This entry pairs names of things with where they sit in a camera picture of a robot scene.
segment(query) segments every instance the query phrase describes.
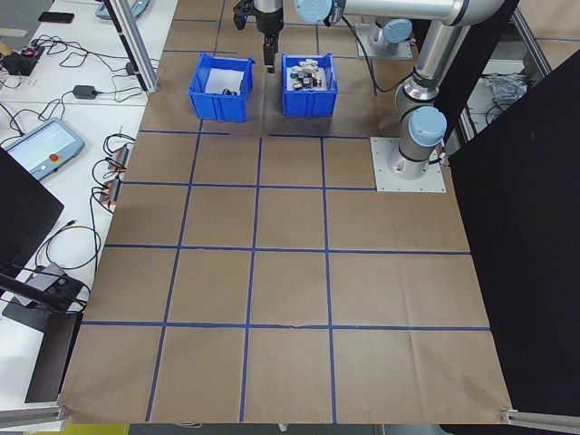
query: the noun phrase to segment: white desk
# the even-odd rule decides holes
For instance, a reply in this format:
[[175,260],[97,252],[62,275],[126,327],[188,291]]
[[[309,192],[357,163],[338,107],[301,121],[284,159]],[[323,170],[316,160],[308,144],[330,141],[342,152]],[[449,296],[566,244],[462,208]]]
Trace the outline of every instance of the white desk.
[[[159,59],[165,44],[169,26],[177,0],[151,0],[149,9],[139,19],[138,24],[147,45],[151,58]],[[85,48],[111,55],[125,56],[118,35],[110,22],[102,21],[94,15],[97,4],[79,4],[67,0],[56,0],[51,10],[73,12],[73,24],[42,24],[34,37],[41,34],[58,35],[65,41],[78,41]],[[59,98],[71,90],[75,84],[91,84],[99,91],[112,91],[112,73],[94,59],[88,59],[82,68],[66,69],[58,63],[69,53],[57,56],[43,56],[30,78],[15,90],[0,90],[0,102],[12,113],[27,108],[41,111],[44,105]],[[111,65],[123,66],[127,61],[111,61]],[[127,78],[118,81],[120,89],[139,86],[136,79]],[[64,98],[66,112],[63,120],[85,141],[85,147],[78,157],[67,162],[59,171],[45,178],[42,183],[64,204],[64,211],[54,229],[61,227],[69,220],[77,220],[79,225],[91,225],[89,195],[94,181],[91,177],[93,164],[105,157],[102,151],[104,138],[115,132],[123,132],[132,137],[137,135],[140,120],[145,111],[147,96],[131,98],[117,103],[112,95],[102,95],[93,101],[75,100],[72,95]],[[0,111],[0,141],[15,135],[7,127],[8,117]],[[24,131],[30,131],[40,122],[30,112],[18,117]],[[124,141],[111,141],[112,147],[122,145]],[[96,171],[98,177],[107,170],[106,164]],[[95,204],[96,229],[103,243],[107,236],[111,215]],[[74,266],[88,259],[94,252],[92,234],[89,231],[70,232],[55,242],[54,259],[64,266]],[[74,270],[71,276],[81,279],[88,286],[92,285],[93,263]],[[42,334],[10,319],[0,316],[0,410],[28,408],[24,397],[34,369],[36,355],[40,347]],[[60,424],[34,425],[19,430],[59,430]]]
[[[151,59],[161,57],[163,46],[171,24],[171,17],[177,0],[151,0],[150,6],[138,19],[138,27],[145,46]],[[74,20],[71,24],[43,23],[31,39],[41,35],[59,36],[67,42],[76,41],[87,50],[112,56],[126,57],[127,54],[117,36],[117,32],[111,21],[98,18],[94,11],[97,3],[79,4],[66,0],[56,0],[51,8],[52,11],[72,12]],[[55,51],[62,50],[61,45],[55,47]],[[59,66],[70,53],[79,53],[69,49],[64,53],[47,55],[46,51],[40,58],[30,77],[23,77],[21,85],[16,89],[4,87],[0,90],[2,102],[48,102],[54,98],[60,98],[65,92],[71,91],[77,84],[88,84],[100,92],[114,91],[111,77],[121,72],[111,72],[99,59],[90,56],[85,65],[80,68],[63,68]],[[74,56],[67,64],[77,64],[80,57]],[[120,69],[125,66],[129,59],[108,59],[105,61],[113,68]],[[139,87],[137,79],[132,77],[115,79],[118,89],[127,89],[133,86]],[[7,84],[14,86],[18,80],[14,77]],[[116,102],[112,95],[99,95],[95,100],[76,100],[71,94],[65,97],[67,103],[82,104],[122,104],[140,105],[147,103],[147,95],[131,97],[127,101]]]

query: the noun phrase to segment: small object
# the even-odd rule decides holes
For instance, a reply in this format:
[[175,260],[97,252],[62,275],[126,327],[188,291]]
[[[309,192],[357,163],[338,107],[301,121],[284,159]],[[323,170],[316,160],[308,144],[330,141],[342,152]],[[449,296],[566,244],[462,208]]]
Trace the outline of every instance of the small object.
[[67,12],[42,12],[38,17],[41,23],[61,23],[70,24],[73,22],[74,14]]
[[72,88],[72,95],[78,100],[94,100],[97,98],[97,94],[98,92],[94,89],[94,86],[87,84],[77,84]]

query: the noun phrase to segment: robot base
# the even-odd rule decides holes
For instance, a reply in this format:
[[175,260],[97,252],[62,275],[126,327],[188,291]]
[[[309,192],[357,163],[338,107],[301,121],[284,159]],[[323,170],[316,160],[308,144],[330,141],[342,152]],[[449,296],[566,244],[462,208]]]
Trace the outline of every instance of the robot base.
[[[369,59],[387,59],[391,61],[408,61],[413,58],[413,53],[411,51],[411,45],[407,42],[399,43],[396,45],[396,50],[391,52],[388,49],[377,50],[376,47],[369,44],[369,32],[375,27],[374,24],[355,24],[354,29],[356,34],[358,34],[361,39],[362,45],[366,53],[369,55]],[[359,51],[359,59],[364,59],[364,53],[361,46],[357,44],[357,49]]]
[[[371,138],[372,165],[377,192],[445,193],[445,182],[439,164],[429,165],[420,179],[400,179],[391,172],[387,156],[399,146],[400,138]],[[437,158],[433,151],[431,160]]]

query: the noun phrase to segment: black panel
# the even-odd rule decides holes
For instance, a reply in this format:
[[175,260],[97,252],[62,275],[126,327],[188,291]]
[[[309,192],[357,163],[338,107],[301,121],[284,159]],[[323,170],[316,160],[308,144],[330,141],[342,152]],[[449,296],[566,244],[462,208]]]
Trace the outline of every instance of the black panel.
[[1,149],[0,186],[0,272],[15,277],[19,270],[2,270],[2,264],[24,266],[53,228],[63,204]]
[[580,415],[580,52],[450,159],[514,408]]
[[56,401],[81,327],[82,314],[51,314],[25,403]]

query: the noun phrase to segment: power adapter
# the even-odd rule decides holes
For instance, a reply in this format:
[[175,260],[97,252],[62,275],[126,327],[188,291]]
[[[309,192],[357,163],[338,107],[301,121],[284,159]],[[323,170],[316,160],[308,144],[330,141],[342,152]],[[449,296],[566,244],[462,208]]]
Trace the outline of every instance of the power adapter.
[[98,94],[99,92],[94,89],[94,86],[87,84],[77,84],[72,88],[72,95],[79,100],[94,100]]

